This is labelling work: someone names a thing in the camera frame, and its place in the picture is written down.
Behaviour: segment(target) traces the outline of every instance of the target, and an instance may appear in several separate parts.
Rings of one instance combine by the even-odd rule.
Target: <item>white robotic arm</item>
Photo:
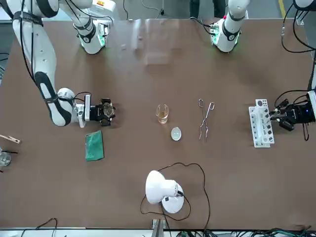
[[[211,25],[211,41],[222,52],[232,51],[237,43],[250,0],[229,0],[226,19]]]
[[[76,4],[78,8],[87,8],[92,4],[92,0],[68,1],[60,1],[60,6],[74,21],[82,46],[87,53],[97,53],[104,46],[105,33],[97,31],[91,17],[74,6]],[[25,0],[26,7],[24,8],[22,4],[17,0],[7,1],[14,15],[12,23],[14,32],[26,58],[31,62],[30,75],[40,90],[53,123],[57,126],[65,126],[77,121],[80,127],[84,127],[86,121],[96,120],[103,126],[110,125],[115,116],[110,99],[101,99],[100,105],[92,106],[91,95],[85,96],[84,104],[77,104],[75,94],[70,89],[61,88],[56,93],[56,54],[43,28],[41,18],[55,16],[59,9],[59,1]]]
[[[240,28],[245,17],[246,8],[250,0],[229,0],[229,12],[225,19],[211,25],[211,42],[222,52],[230,52],[237,43]],[[293,5],[301,11],[316,11],[316,0],[293,0]],[[310,83],[304,103],[290,104],[283,100],[270,113],[271,120],[277,120],[279,125],[292,131],[297,123],[304,125],[316,121],[316,76]]]

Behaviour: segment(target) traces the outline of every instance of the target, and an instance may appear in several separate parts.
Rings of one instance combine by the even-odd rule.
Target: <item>metal tongs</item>
[[[208,109],[207,109],[207,112],[206,112],[206,116],[205,116],[205,112],[204,112],[204,101],[202,99],[199,99],[198,100],[198,106],[200,108],[202,108],[202,113],[203,113],[203,121],[202,121],[202,124],[201,126],[199,127],[199,139],[201,140],[201,137],[202,137],[202,127],[203,125],[205,124],[205,128],[206,128],[206,131],[205,131],[205,141],[207,140],[207,133],[208,133],[208,127],[207,127],[207,118],[208,118],[208,115],[209,115],[209,112],[211,110],[214,109],[215,107],[215,103],[214,102],[211,102],[209,103],[209,106],[208,106]]]

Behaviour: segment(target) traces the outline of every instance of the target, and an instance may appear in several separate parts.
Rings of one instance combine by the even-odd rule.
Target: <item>brown table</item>
[[[302,49],[288,22],[285,43]],[[150,228],[156,215],[142,215],[145,181],[153,169],[199,163],[206,173],[213,229],[316,229],[316,129],[305,142],[300,125],[286,132],[274,124],[276,143],[255,149],[248,106],[289,89],[305,89],[311,73],[309,54],[287,53],[280,44],[280,20],[248,20],[230,54],[210,45],[209,36],[190,20],[116,22],[109,48],[88,55],[70,22],[47,22],[55,47],[56,88],[90,91],[92,100],[110,97],[117,118],[111,127],[89,122],[53,125],[38,89],[28,77],[21,48],[14,40],[0,87],[0,140],[19,151],[0,174],[0,226],[37,226],[51,217],[59,227]],[[198,140],[198,99],[215,110],[208,119],[207,143]],[[156,106],[170,107],[160,125]],[[170,131],[182,130],[180,142]],[[105,158],[84,160],[85,135],[101,129]],[[184,189],[192,212],[172,228],[203,228],[208,214],[197,167],[165,170]],[[161,211],[145,202],[144,211]],[[175,217],[183,217],[187,205]]]

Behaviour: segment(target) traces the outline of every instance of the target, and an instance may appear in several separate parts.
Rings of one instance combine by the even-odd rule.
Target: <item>green cloth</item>
[[[85,160],[99,160],[104,158],[102,132],[97,131],[85,137]]]

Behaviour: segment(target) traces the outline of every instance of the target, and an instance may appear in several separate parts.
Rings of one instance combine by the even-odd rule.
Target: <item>white desk lamp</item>
[[[183,189],[174,180],[166,180],[158,171],[151,171],[146,180],[146,197],[150,204],[162,202],[169,213],[177,213],[184,203]]]

